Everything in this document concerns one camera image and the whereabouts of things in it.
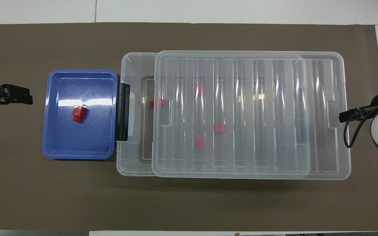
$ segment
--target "red plastic piece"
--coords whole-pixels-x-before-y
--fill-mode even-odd
[[[80,122],[81,119],[85,116],[86,108],[80,106],[74,106],[72,109],[72,120],[76,122]]]
[[[196,94],[205,94],[205,86],[204,85],[194,85],[193,86],[193,92]]]
[[[204,138],[202,138],[202,136],[199,133],[195,134],[194,138],[195,138],[196,146],[198,147],[199,150],[201,150],[202,148],[205,148]]]
[[[166,103],[167,103],[166,99],[160,99],[160,106],[163,106]],[[150,105],[154,108],[154,100],[150,101]]]
[[[214,132],[218,133],[225,133],[225,124],[224,123],[216,123],[213,126]]]

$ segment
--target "black latch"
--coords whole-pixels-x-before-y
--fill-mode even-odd
[[[370,105],[341,112],[338,119],[340,123],[344,123],[348,120],[362,121],[365,117],[367,117],[366,119],[372,119],[375,113],[373,113],[372,115],[369,114],[376,109],[378,109],[378,95],[371,100]]]
[[[131,86],[119,83],[116,96],[116,141],[128,140],[129,92]]]
[[[15,85],[1,85],[0,86],[0,105],[9,103],[24,103],[33,104],[33,97],[30,96],[30,90]]]

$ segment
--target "blue plastic bin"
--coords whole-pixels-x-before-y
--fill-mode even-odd
[[[54,70],[48,76],[42,153],[56,159],[107,159],[115,142],[117,75],[112,70]],[[73,121],[74,106],[87,108]]]

